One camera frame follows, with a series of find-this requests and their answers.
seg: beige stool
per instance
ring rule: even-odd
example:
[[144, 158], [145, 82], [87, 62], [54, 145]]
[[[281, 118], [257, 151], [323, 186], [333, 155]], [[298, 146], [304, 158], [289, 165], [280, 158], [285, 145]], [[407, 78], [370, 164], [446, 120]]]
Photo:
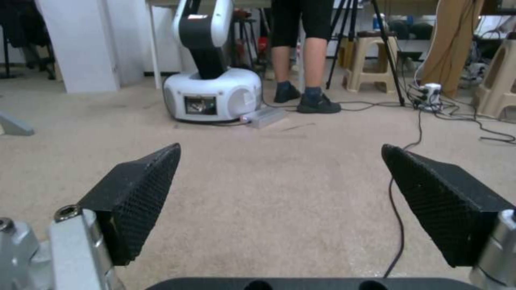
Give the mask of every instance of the beige stool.
[[[361, 31], [357, 33], [358, 41], [353, 52], [353, 64], [346, 70], [343, 86], [350, 92], [358, 92], [362, 83], [385, 84], [387, 93], [394, 93], [394, 78], [389, 67], [385, 45], [379, 31]], [[396, 34], [388, 32], [389, 48], [391, 49], [393, 62], [396, 63], [398, 46]], [[375, 72], [364, 72], [365, 57], [370, 46], [378, 45], [378, 66]]]
[[516, 106], [516, 33], [507, 35], [475, 92], [473, 104], [480, 115], [498, 118], [509, 106]]

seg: black shorts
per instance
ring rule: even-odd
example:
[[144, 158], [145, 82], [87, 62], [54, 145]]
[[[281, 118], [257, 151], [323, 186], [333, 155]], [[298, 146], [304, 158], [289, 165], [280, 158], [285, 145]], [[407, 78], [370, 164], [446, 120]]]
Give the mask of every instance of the black shorts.
[[307, 38], [329, 40], [333, 0], [272, 0], [272, 46], [297, 44], [299, 18]]

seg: screw hole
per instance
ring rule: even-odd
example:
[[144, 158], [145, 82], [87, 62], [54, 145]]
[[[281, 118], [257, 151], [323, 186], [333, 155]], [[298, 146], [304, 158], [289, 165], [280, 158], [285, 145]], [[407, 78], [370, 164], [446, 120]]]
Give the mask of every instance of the screw hole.
[[359, 290], [387, 290], [385, 286], [376, 281], [365, 281], [358, 287]]
[[272, 290], [272, 286], [265, 281], [253, 281], [244, 290]]
[[62, 216], [66, 216], [66, 215], [71, 214], [74, 210], [75, 210], [75, 209], [74, 209], [73, 207], [71, 207], [71, 206], [70, 206], [70, 207], [67, 207], [67, 208], [65, 208], [65, 209], [61, 210], [61, 211], [59, 212], [59, 214], [60, 214], [60, 215], [62, 215]]

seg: black shoe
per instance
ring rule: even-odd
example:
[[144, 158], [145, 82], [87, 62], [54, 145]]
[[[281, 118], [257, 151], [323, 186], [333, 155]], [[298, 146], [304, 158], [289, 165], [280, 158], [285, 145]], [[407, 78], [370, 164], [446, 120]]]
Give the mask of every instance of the black shoe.
[[332, 103], [325, 94], [321, 94], [317, 102], [309, 101], [306, 96], [303, 95], [301, 103], [297, 106], [297, 111], [303, 114], [333, 114], [341, 110], [341, 105]]
[[290, 85], [290, 87], [286, 90], [276, 90], [276, 97], [274, 98], [274, 102], [285, 103], [299, 97], [301, 97], [301, 93], [299, 93], [296, 87]]

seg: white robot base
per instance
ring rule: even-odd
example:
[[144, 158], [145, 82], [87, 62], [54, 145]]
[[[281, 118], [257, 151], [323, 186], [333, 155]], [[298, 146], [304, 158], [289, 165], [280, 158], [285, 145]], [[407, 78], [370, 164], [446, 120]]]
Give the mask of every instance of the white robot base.
[[216, 79], [196, 73], [169, 77], [163, 86], [168, 112], [178, 120], [223, 122], [259, 109], [262, 82], [249, 70], [229, 69]]

